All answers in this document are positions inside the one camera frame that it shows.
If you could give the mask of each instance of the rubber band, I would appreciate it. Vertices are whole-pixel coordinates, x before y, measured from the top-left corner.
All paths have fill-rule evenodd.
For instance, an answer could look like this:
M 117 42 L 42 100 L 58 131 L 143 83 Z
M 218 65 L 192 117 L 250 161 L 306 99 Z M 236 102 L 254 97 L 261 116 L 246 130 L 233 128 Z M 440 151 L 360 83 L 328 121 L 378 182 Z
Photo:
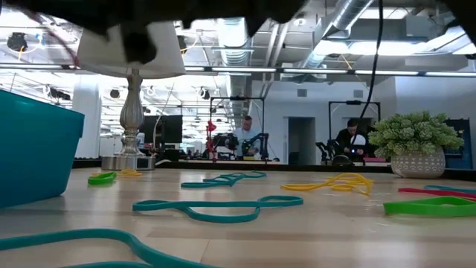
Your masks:
M 386 214 L 415 214 L 436 217 L 476 216 L 476 202 L 459 197 L 436 197 L 423 200 L 384 203 Z
M 441 185 L 426 185 L 425 189 L 437 189 L 437 190 L 446 190 L 446 191 L 457 191 L 460 193 L 466 193 L 466 194 L 476 194 L 475 189 L 465 189 L 465 188 L 453 188 L 449 186 L 441 186 Z
M 106 185 L 113 183 L 116 179 L 117 174 L 115 172 L 108 173 L 93 173 L 92 176 L 88 178 L 88 184 L 90 185 Z
M 416 193 L 416 194 L 433 194 L 441 197 L 461 197 L 467 200 L 476 201 L 476 194 L 465 194 L 456 191 L 444 191 L 444 190 L 426 190 L 416 188 L 400 188 L 400 193 Z
M 231 187 L 241 179 L 266 177 L 266 173 L 263 172 L 252 171 L 252 173 L 255 173 L 256 175 L 245 173 L 223 174 L 212 179 L 203 179 L 202 182 L 183 182 L 180 186 L 182 188 L 209 188 L 225 185 Z
M 302 205 L 301 197 L 293 196 L 268 196 L 261 197 L 258 201 L 165 201 L 165 200 L 145 200 L 135 203 L 133 211 L 156 211 L 161 209 L 174 208 L 184 212 L 194 220 L 201 220 L 210 223 L 244 223 L 256 220 L 261 208 L 288 207 Z M 209 215 L 194 211 L 191 208 L 255 208 L 254 212 L 238 216 Z
M 71 266 L 70 268 L 213 268 L 213 266 L 207 264 L 187 261 L 154 250 L 153 248 L 140 242 L 139 239 L 137 239 L 133 234 L 116 229 L 78 229 L 64 232 L 33 234 L 21 237 L 0 239 L 0 251 L 8 249 L 20 249 L 29 246 L 40 246 L 49 243 L 77 239 L 110 239 L 122 242 L 126 244 L 136 256 L 148 264 L 140 264 L 132 261 L 107 261 L 94 264 L 80 264 Z
M 334 177 L 331 177 L 323 183 L 301 183 L 301 184 L 287 184 L 281 185 L 281 188 L 291 191 L 311 191 L 317 188 L 330 186 L 334 191 L 352 191 L 356 190 L 360 194 L 369 195 L 372 191 L 373 181 L 365 178 L 357 173 L 343 173 Z M 365 186 L 366 190 L 363 191 L 358 185 Z
M 124 169 L 119 172 L 120 176 L 142 176 L 142 173 L 133 169 Z

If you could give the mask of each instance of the teal rubber band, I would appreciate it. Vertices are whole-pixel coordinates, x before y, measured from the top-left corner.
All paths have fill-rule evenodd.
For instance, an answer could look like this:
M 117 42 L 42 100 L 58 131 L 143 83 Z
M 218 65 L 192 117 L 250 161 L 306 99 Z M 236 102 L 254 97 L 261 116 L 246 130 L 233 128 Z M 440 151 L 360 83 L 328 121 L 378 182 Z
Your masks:
M 98 176 L 90 176 L 88 178 L 88 184 L 90 185 L 105 185 L 113 183 L 117 174 L 115 172 L 104 173 Z
M 476 216 L 476 202 L 458 197 L 436 197 L 384 203 L 386 214 L 415 214 L 435 217 Z
M 293 205 L 302 205 L 303 199 L 294 196 L 268 196 L 261 197 L 258 201 L 164 201 L 164 200 L 145 200 L 135 203 L 132 206 L 133 211 L 156 211 L 161 209 L 174 208 L 184 212 L 188 217 L 194 220 L 201 220 L 210 223 L 244 223 L 256 220 L 260 214 L 260 208 L 287 207 Z M 221 216 L 209 215 L 194 211 L 191 208 L 255 208 L 254 212 L 246 215 Z
M 445 191 L 457 191 L 460 193 L 465 194 L 476 194 L 476 190 L 474 189 L 465 189 L 465 188 L 453 188 L 449 186 L 441 186 L 441 185 L 426 185 L 425 189 L 437 189 L 437 190 L 445 190 Z
M 129 261 L 107 261 L 95 264 L 81 264 L 71 266 L 74 268 L 150 268 L 150 267 L 174 267 L 174 268 L 212 268 L 213 266 L 187 261 L 154 250 L 146 246 L 136 236 L 116 229 L 79 229 L 64 232 L 46 234 L 33 234 L 22 237 L 0 239 L 0 251 L 8 249 L 20 249 L 28 246 L 40 246 L 48 243 L 56 243 L 76 239 L 111 239 L 125 243 L 132 252 L 147 264 Z
M 249 175 L 245 173 L 232 173 L 223 174 L 213 179 L 203 179 L 203 182 L 183 182 L 180 184 L 182 188 L 210 188 L 217 186 L 233 186 L 241 179 L 247 178 L 263 178 L 266 177 L 266 173 L 259 171 L 252 171 L 256 175 Z

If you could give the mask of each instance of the silver lamp base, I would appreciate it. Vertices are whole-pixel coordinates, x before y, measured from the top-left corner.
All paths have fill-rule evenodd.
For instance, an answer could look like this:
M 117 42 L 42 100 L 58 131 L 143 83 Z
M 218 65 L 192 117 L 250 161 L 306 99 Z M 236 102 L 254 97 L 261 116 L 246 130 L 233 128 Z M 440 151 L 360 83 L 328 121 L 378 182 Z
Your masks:
M 155 156 L 106 156 L 101 163 L 103 170 L 155 170 Z

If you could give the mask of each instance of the ceiling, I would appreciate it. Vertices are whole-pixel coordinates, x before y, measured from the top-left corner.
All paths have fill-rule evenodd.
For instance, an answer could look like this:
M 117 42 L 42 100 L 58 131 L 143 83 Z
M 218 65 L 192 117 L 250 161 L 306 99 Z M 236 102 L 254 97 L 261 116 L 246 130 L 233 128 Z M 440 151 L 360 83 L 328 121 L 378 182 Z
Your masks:
M 294 20 L 286 27 L 285 25 L 276 26 L 273 22 L 266 22 L 253 38 L 249 41 L 249 65 L 250 66 L 266 66 L 275 64 L 298 65 L 305 60 L 313 51 L 315 51 L 317 43 L 326 44 L 326 42 L 316 41 L 315 33 L 319 22 L 325 20 L 326 17 L 332 15 L 335 10 L 336 0 L 319 0 L 309 1 L 304 7 L 299 22 Z M 432 16 L 429 25 L 431 28 L 440 30 L 445 23 L 448 23 L 448 14 L 444 6 L 436 6 L 435 1 L 415 1 L 415 0 L 384 0 L 384 17 L 387 20 L 395 22 L 410 21 L 411 16 L 417 19 L 425 19 Z M 358 33 L 359 22 L 365 19 L 377 19 L 378 11 L 375 3 L 367 8 L 360 16 L 358 22 L 352 28 L 353 32 Z M 42 24 L 29 20 L 22 13 L 4 8 L 0 15 L 0 63 L 21 63 L 21 64 L 71 64 L 71 58 L 66 50 L 58 44 L 54 39 L 50 38 L 46 32 L 46 28 L 50 28 L 54 33 L 59 35 L 66 41 L 69 48 L 73 51 L 77 50 L 82 29 L 69 22 L 50 16 L 43 16 Z M 222 58 L 223 36 L 220 36 L 219 25 L 216 20 L 195 21 L 190 29 L 182 29 L 180 23 L 176 23 L 177 34 L 185 36 L 187 43 L 187 51 L 183 56 L 186 66 L 223 66 Z M 19 54 L 7 47 L 8 38 L 13 32 L 25 33 L 25 40 L 28 42 L 28 50 Z M 457 50 L 467 45 L 464 37 L 446 36 L 440 34 L 441 42 L 448 40 L 447 44 L 453 44 L 453 39 L 457 39 L 459 46 L 451 49 Z M 331 49 L 337 48 L 339 41 L 327 41 L 331 44 Z M 419 56 L 382 56 L 379 59 L 379 68 L 387 70 L 459 70 L 467 65 L 467 60 L 463 55 L 453 55 L 449 48 L 445 53 L 425 48 L 425 54 Z M 371 69 L 373 56 L 351 54 L 327 54 L 323 55 L 323 61 L 320 68 L 359 68 Z M 57 100 L 48 94 L 50 89 L 56 89 L 64 92 L 74 98 L 74 84 L 76 83 L 78 74 L 67 72 L 51 72 L 44 71 L 28 71 L 28 70 L 7 70 L 0 69 L 0 88 L 35 98 L 39 101 L 55 103 L 66 108 L 71 108 L 71 101 Z M 149 110 L 147 114 L 157 115 L 161 111 L 164 114 L 183 114 L 184 115 L 184 135 L 185 142 L 195 140 L 203 140 L 205 138 L 205 125 L 208 120 L 210 101 L 204 100 L 200 96 L 202 89 L 208 90 L 210 96 L 227 97 L 230 92 L 236 93 L 227 88 L 229 76 L 183 76 L 173 79 L 164 80 L 145 80 L 142 83 L 142 101 L 143 105 Z M 261 76 L 251 77 L 253 80 L 262 80 Z M 103 98 L 103 117 L 102 131 L 103 135 L 117 135 L 122 131 L 118 122 L 120 109 L 126 97 L 126 80 L 97 76 L 100 83 Z M 285 86 L 278 86 L 279 76 L 276 76 L 270 90 L 285 91 Z M 314 82 L 327 82 L 328 84 L 343 83 L 348 81 L 359 81 L 356 77 L 329 75 L 321 77 Z M 257 83 L 249 83 L 249 85 L 257 86 Z M 119 98 L 112 98 L 111 90 L 120 91 Z M 326 93 L 327 86 L 322 86 L 321 90 L 315 94 L 314 98 L 322 98 Z M 239 92 L 247 95 L 246 90 Z M 219 131 L 227 132 L 234 128 L 239 117 L 243 113 L 236 113 L 235 109 L 246 109 L 246 103 L 234 103 L 229 101 L 214 103 L 218 109 L 214 114 L 214 121 L 221 121 Z

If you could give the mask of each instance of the lime green rubber band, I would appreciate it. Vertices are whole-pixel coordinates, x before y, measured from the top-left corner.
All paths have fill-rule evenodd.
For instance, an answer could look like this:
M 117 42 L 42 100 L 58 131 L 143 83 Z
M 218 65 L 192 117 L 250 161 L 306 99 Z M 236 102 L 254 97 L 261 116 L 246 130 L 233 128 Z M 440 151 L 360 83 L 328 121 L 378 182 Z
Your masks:
M 458 197 L 436 197 L 384 203 L 386 214 L 415 214 L 435 217 L 476 216 L 476 202 Z
M 90 176 L 88 178 L 88 184 L 90 185 L 105 185 L 113 183 L 118 176 L 115 172 L 104 173 L 97 176 Z
M 187 261 L 154 250 L 139 241 L 134 235 L 116 229 L 78 229 L 64 232 L 46 234 L 33 234 L 22 237 L 0 239 L 0 251 L 19 249 L 28 246 L 40 246 L 48 243 L 56 243 L 76 239 L 111 239 L 125 243 L 140 259 L 148 264 L 140 264 L 132 261 L 107 261 L 95 264 L 80 264 L 74 268 L 212 268 L 210 265 Z

